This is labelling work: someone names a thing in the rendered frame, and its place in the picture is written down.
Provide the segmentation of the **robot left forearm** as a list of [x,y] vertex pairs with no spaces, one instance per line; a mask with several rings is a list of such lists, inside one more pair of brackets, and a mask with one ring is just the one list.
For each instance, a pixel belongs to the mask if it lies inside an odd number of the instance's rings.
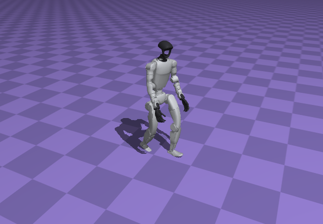
[[181,99],[180,94],[182,94],[182,90],[181,90],[181,87],[180,87],[179,79],[178,79],[178,82],[174,83],[173,86],[175,87],[175,91],[176,91],[176,94],[177,94],[178,98]]

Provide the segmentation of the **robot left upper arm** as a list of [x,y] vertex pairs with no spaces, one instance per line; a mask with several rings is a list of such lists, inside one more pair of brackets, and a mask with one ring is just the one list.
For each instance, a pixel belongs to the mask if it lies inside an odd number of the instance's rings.
[[170,59],[173,63],[172,65],[172,69],[171,69],[171,78],[170,78],[170,81],[172,83],[175,83],[175,82],[178,82],[178,77],[176,76],[176,73],[177,73],[177,62],[173,59]]

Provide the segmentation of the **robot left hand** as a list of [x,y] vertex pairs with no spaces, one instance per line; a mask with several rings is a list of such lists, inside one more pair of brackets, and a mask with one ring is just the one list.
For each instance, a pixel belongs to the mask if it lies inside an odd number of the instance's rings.
[[182,101],[182,104],[184,105],[184,110],[183,111],[185,111],[185,112],[187,112],[188,110],[189,110],[189,104],[188,104],[188,102],[184,99],[185,97],[184,97],[184,95],[183,94],[180,94],[180,96],[181,96],[181,101]]

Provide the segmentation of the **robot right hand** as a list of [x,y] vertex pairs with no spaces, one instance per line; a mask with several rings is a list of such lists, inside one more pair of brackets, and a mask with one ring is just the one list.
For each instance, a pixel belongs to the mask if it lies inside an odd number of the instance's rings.
[[163,118],[162,118],[162,115],[164,116],[164,117],[166,117],[163,113],[161,113],[161,111],[159,110],[160,109],[160,106],[159,106],[159,103],[156,103],[156,107],[157,108],[153,108],[154,110],[155,110],[155,116],[156,116],[156,120],[160,123],[163,123],[164,121],[166,121],[166,120],[164,120]]

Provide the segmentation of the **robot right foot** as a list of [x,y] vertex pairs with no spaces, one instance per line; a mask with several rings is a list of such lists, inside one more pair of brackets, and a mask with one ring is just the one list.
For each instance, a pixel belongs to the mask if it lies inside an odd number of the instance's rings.
[[149,147],[147,146],[147,144],[142,145],[142,142],[140,142],[140,145],[141,145],[141,146],[142,146],[142,148],[144,148],[146,151],[148,151],[148,152],[150,152],[150,151],[151,151],[151,148],[149,148]]

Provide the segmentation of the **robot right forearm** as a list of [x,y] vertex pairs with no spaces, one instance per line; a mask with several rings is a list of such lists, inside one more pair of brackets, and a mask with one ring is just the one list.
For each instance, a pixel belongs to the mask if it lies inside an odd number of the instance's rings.
[[148,92],[148,95],[150,96],[153,108],[157,108],[156,103],[158,103],[158,99],[156,97],[155,91],[153,90],[151,84],[147,85],[147,92]]

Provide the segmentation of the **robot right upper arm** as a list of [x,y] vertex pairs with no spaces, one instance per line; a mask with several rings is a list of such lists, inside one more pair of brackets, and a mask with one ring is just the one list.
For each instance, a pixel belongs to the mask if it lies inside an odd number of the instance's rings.
[[156,68],[156,62],[151,62],[151,63],[148,63],[146,64],[146,86],[148,84],[151,84],[152,85],[152,88],[153,90],[155,89],[155,84],[152,83],[152,80],[153,80],[153,72]]

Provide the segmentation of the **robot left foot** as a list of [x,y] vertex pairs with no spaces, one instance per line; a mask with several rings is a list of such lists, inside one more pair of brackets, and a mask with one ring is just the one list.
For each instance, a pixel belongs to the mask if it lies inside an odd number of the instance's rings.
[[170,150],[168,150],[168,153],[173,155],[173,156],[182,156],[183,155],[183,153],[178,152],[176,150],[173,150],[172,152],[170,152]]

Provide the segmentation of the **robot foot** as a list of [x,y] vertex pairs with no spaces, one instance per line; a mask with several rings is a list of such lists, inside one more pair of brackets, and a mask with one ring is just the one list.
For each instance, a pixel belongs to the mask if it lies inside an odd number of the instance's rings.
[[173,156],[182,156],[183,155],[183,153],[178,152],[176,150],[173,150],[172,152],[170,152],[170,150],[168,150],[168,153],[173,155]]
[[148,152],[150,152],[150,151],[151,151],[151,148],[149,148],[149,147],[147,146],[147,144],[142,145],[142,142],[140,142],[140,145],[141,145],[141,146],[142,146],[142,148],[144,148],[146,151],[148,151]]

